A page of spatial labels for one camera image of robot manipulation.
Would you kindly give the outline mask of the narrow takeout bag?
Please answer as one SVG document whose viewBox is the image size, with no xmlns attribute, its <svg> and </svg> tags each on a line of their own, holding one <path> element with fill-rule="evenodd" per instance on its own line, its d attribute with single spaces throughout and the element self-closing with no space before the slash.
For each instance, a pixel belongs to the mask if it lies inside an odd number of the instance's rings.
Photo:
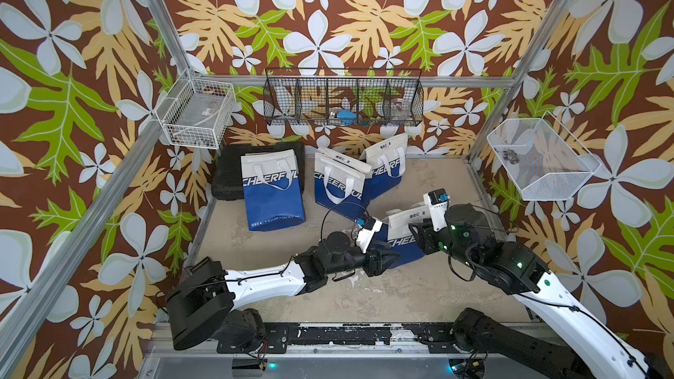
<svg viewBox="0 0 674 379">
<path fill-rule="evenodd" d="M 370 203 L 365 190 L 372 166 L 332 149 L 321 148 L 314 156 L 314 197 L 317 205 L 346 219 L 361 219 Z"/>
</svg>

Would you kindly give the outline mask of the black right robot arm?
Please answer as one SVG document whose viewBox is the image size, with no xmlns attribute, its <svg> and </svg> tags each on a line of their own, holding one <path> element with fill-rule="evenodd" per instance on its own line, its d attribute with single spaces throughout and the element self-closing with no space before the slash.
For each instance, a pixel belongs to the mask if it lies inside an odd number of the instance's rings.
<svg viewBox="0 0 674 379">
<path fill-rule="evenodd" d="M 465 309 L 452 326 L 454 345 L 502 354 L 549 378 L 662 378 L 658 365 L 591 314 L 534 251 L 497 240 L 484 214 L 452 205 L 439 189 L 425 196 L 429 216 L 409 230 L 424 254 L 443 252 L 525 305 L 562 340 L 551 344 Z"/>
</svg>

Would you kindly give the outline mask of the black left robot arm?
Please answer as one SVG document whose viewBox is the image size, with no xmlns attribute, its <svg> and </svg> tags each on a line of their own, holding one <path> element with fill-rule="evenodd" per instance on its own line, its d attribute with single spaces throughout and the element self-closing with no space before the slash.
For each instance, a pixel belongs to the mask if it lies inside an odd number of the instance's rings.
<svg viewBox="0 0 674 379">
<path fill-rule="evenodd" d="M 330 275 L 342 272 L 362 270 L 378 277 L 399 259 L 390 249 L 363 250 L 342 232 L 330 233 L 284 265 L 261 270 L 224 270 L 207 257 L 165 298 L 173 348 L 186 350 L 212 338 L 242 306 L 312 293 L 325 286 Z"/>
</svg>

